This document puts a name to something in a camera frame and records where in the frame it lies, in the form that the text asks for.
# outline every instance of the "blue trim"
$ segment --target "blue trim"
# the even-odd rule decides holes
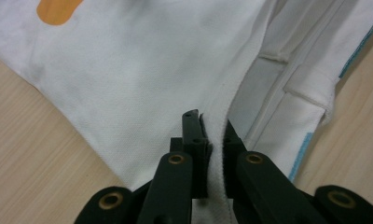
[[[300,147],[299,152],[297,153],[297,158],[295,159],[294,165],[292,166],[291,173],[288,176],[288,179],[291,182],[294,182],[295,176],[297,175],[297,170],[299,169],[299,166],[302,163],[303,156],[305,155],[306,149],[308,149],[311,138],[312,133],[306,133],[302,146]]]
[[[367,32],[367,34],[365,35],[364,39],[361,41],[360,45],[358,46],[358,48],[355,50],[355,52],[352,54],[352,57],[350,57],[349,61],[346,62],[346,64],[344,64],[344,67],[343,69],[341,70],[340,72],[340,78],[343,78],[344,74],[346,73],[347,69],[349,69],[350,65],[352,64],[352,62],[355,60],[355,58],[358,56],[359,52],[361,51],[361,49],[364,47],[365,43],[367,42],[367,40],[372,36],[373,34],[373,25],[372,27],[370,28],[369,32]]]

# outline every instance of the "wooden table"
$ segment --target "wooden table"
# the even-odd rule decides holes
[[[296,185],[351,189],[373,203],[373,38],[338,84],[332,122],[313,137]],[[0,62],[0,223],[72,223],[122,182],[67,119]]]

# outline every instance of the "white cloth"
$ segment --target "white cloth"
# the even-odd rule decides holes
[[[292,178],[373,24],[373,0],[85,0],[61,25],[38,18],[39,2],[0,0],[0,58],[128,188],[152,178],[184,112],[204,113],[210,199],[194,205],[194,223],[231,222],[221,151],[228,115],[249,149]]]

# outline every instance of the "orange print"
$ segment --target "orange print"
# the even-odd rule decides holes
[[[67,22],[82,0],[41,0],[37,7],[39,19],[49,25]]]

